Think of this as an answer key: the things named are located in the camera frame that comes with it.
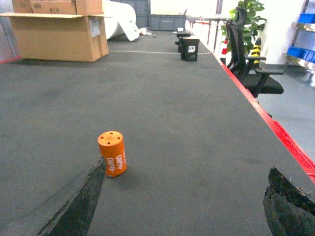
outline red edge trim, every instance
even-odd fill
[[[233,73],[224,65],[220,59],[215,55],[215,58],[220,63],[222,68],[230,76],[231,80],[239,88],[239,90],[244,94],[251,105],[256,109],[264,121],[269,125],[276,136],[281,140],[283,145],[292,154],[295,160],[300,164],[306,174],[315,183],[315,163],[307,156],[307,154],[300,148],[300,146],[294,141],[294,139],[286,132],[286,130],[277,122],[271,119],[268,113],[259,105],[257,100],[252,96],[252,94],[244,88],[244,86],[239,82],[239,80],[233,75]]]
[[[4,63],[7,63],[7,62],[10,62],[10,61],[13,61],[13,60],[17,60],[17,59],[21,59],[21,58],[22,58],[22,56],[18,56],[18,57],[11,58],[11,59],[8,59],[8,60],[0,61],[0,64],[4,64]]]

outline white label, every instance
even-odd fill
[[[115,171],[115,163],[114,163],[114,159],[112,157],[108,158],[107,159],[107,163],[108,165],[108,169],[111,171],[111,172],[114,172]]]
[[[122,170],[124,163],[123,163],[123,157],[121,155],[116,157],[116,162],[118,166],[117,168]]]
[[[89,23],[90,23],[91,37],[93,38],[100,35],[98,18],[97,17],[90,18]]]
[[[188,46],[188,52],[193,53],[196,50],[196,46]]]

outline chair headrest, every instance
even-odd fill
[[[240,7],[236,7],[235,10],[236,10],[236,19],[232,20],[231,23],[233,25],[243,27],[247,19],[247,12],[243,8],[240,8]]]

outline orange cylinder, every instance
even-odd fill
[[[100,154],[106,162],[105,174],[110,177],[121,175],[126,169],[124,138],[117,131],[108,131],[98,137]]]

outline box flap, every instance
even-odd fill
[[[76,15],[75,0],[31,0],[33,13]]]
[[[102,0],[76,0],[77,14],[91,16],[103,13]]]
[[[100,15],[89,15],[89,16],[96,16],[96,17],[104,17],[104,18],[113,18],[113,17],[117,17],[117,15],[113,15],[113,14],[100,14]]]
[[[66,18],[66,19],[75,19],[84,17],[83,15],[62,15],[62,14],[34,14],[34,13],[13,13],[13,12],[6,12],[0,13],[1,16],[7,17],[39,17],[39,18]]]

